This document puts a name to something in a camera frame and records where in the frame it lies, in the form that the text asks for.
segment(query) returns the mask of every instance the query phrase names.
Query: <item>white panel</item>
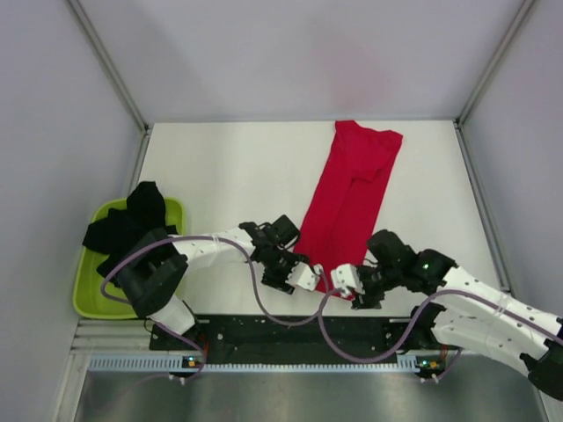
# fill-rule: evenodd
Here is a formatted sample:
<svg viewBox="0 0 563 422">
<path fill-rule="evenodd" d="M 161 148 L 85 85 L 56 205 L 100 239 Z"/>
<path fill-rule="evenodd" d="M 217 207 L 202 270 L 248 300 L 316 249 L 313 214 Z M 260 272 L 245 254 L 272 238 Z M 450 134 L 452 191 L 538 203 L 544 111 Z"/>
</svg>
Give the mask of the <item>white panel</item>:
<svg viewBox="0 0 563 422">
<path fill-rule="evenodd" d="M 467 123 L 521 298 L 563 316 L 563 3 L 539 2 Z"/>
<path fill-rule="evenodd" d="M 360 123 L 404 136 L 376 229 L 396 231 L 416 251 L 450 255 L 498 287 L 452 122 Z M 301 226 L 333 136 L 330 121 L 157 124 L 141 177 L 183 201 L 194 234 L 271 222 L 282 214 Z M 245 265 L 190 273 L 182 290 L 194 312 L 260 313 Z M 273 313 L 287 315 L 310 315 L 321 299 L 319 293 L 297 289 L 289 296 L 262 285 L 260 295 Z M 326 314 L 404 317 L 423 299 L 397 289 L 381 310 L 362 312 L 331 299 Z"/>
<path fill-rule="evenodd" d="M 83 0 L 150 121 L 454 118 L 522 0 Z"/>
<path fill-rule="evenodd" d="M 82 237 L 139 135 L 60 0 L 0 2 L 0 420 L 47 420 Z"/>
</svg>

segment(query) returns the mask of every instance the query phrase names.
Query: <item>white wall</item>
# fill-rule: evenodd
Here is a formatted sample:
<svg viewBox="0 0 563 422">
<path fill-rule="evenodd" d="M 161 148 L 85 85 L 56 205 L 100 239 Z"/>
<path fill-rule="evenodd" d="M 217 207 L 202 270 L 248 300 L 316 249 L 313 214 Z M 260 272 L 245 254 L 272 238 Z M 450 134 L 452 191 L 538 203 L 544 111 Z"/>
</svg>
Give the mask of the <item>white wall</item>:
<svg viewBox="0 0 563 422">
<path fill-rule="evenodd" d="M 83 0 L 148 120 L 454 118 L 522 0 Z"/>
<path fill-rule="evenodd" d="M 0 2 L 0 420 L 45 420 L 86 224 L 139 134 L 61 0 Z"/>
<path fill-rule="evenodd" d="M 466 134 L 517 291 L 563 316 L 562 19 L 538 2 Z"/>
</svg>

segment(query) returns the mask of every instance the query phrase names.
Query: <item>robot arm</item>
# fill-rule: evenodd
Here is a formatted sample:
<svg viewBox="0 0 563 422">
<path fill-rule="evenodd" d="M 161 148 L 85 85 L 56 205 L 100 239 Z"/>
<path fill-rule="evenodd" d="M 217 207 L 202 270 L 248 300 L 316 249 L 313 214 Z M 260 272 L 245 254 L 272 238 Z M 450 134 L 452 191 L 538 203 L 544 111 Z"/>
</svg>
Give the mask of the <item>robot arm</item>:
<svg viewBox="0 0 563 422">
<path fill-rule="evenodd" d="M 192 240 L 179 240 L 174 245 L 168 242 L 154 248 L 121 269 L 116 281 L 138 317 L 148 317 L 186 336 L 195 327 L 196 318 L 174 292 L 185 273 L 244 263 L 244 256 L 233 244 L 244 248 L 253 262 L 264 266 L 263 284 L 289 295 L 296 287 L 314 290 L 319 280 L 318 269 L 309 266 L 304 255 L 288 251 L 298 237 L 299 230 L 286 215 L 260 226 L 243 222 L 235 229 L 191 236 Z M 168 238 L 163 230 L 152 230 L 128 255 L 154 243 L 166 242 Z"/>
<path fill-rule="evenodd" d="M 377 258 L 376 266 L 344 265 L 332 271 L 336 288 L 347 294 L 355 291 L 353 307 L 376 308 L 384 293 L 398 286 L 428 296 L 445 290 L 466 293 L 434 299 L 420 319 L 426 325 L 423 328 L 429 329 L 439 343 L 472 350 L 511 366 L 546 394 L 563 400 L 563 346 L 549 336 L 563 338 L 560 317 L 489 287 L 437 251 L 414 253 L 387 230 L 377 232 L 368 248 Z M 526 321 L 543 332 L 523 324 Z"/>
</svg>

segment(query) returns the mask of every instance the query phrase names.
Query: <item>lime green tray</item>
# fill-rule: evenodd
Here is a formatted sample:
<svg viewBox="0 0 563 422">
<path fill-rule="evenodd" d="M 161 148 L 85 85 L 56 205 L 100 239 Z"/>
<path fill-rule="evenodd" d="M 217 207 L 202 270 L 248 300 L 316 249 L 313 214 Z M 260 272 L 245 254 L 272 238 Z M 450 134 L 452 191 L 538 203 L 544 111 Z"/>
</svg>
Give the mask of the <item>lime green tray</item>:
<svg viewBox="0 0 563 422">
<path fill-rule="evenodd" d="M 185 234 L 184 207 L 175 198 L 165 198 L 166 204 L 166 225 L 175 224 L 178 232 Z M 92 222 L 96 222 L 107 217 L 109 208 L 127 208 L 126 199 L 113 200 L 104 204 L 94 215 Z M 96 268 L 105 261 L 107 255 L 90 251 L 83 247 L 78 263 L 77 279 L 74 285 L 72 303 L 74 309 L 83 317 L 92 319 L 132 319 L 137 318 L 133 308 L 125 303 L 119 303 L 106 299 L 99 292 L 99 288 L 104 280 L 97 272 Z M 125 298 L 123 291 L 116 288 L 112 283 L 106 287 L 107 293 Z"/>
</svg>

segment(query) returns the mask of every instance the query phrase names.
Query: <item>red cloth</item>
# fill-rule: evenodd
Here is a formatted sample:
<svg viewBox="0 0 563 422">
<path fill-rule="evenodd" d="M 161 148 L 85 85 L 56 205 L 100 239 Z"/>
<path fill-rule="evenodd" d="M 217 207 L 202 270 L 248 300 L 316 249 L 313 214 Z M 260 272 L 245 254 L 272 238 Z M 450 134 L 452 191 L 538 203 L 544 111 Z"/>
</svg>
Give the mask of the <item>red cloth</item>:
<svg viewBox="0 0 563 422">
<path fill-rule="evenodd" d="M 337 121 L 335 127 L 330 155 L 294 249 L 312 265 L 321 264 L 328 277 L 339 265 L 363 262 L 403 138 L 353 120 Z M 324 283 L 319 282 L 317 290 L 325 292 Z"/>
</svg>

